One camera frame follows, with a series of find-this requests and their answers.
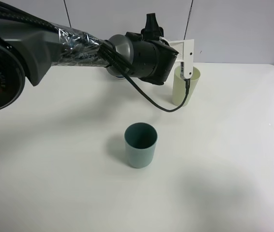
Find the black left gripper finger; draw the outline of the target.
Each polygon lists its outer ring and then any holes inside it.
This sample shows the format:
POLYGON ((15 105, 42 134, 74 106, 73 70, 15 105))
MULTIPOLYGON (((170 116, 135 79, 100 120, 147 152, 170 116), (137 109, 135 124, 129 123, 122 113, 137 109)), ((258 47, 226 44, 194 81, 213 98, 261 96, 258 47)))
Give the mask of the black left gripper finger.
POLYGON ((158 25, 155 13, 147 14, 146 25, 141 34, 144 41, 160 41, 164 37, 164 29, 158 25))

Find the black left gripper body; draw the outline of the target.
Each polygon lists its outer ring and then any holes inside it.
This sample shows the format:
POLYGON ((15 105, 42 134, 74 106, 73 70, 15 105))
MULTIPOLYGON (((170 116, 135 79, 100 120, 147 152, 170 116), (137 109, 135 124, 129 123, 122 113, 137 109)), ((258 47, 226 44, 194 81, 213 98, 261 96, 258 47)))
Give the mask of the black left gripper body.
POLYGON ((169 76, 179 52, 159 41, 147 40, 146 42, 152 45, 155 56, 150 55, 151 72, 143 74, 138 78, 143 82, 153 85, 163 85, 169 76))

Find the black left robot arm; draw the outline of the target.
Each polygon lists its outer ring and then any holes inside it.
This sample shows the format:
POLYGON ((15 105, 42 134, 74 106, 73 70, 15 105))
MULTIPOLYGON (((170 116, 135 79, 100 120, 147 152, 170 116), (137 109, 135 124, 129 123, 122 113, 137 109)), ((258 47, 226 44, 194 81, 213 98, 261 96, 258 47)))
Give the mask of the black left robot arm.
POLYGON ((140 33, 100 40, 0 6, 0 109, 20 96, 26 80, 38 85, 53 66, 103 67, 117 78, 161 86, 178 55, 162 36, 155 14, 140 33))

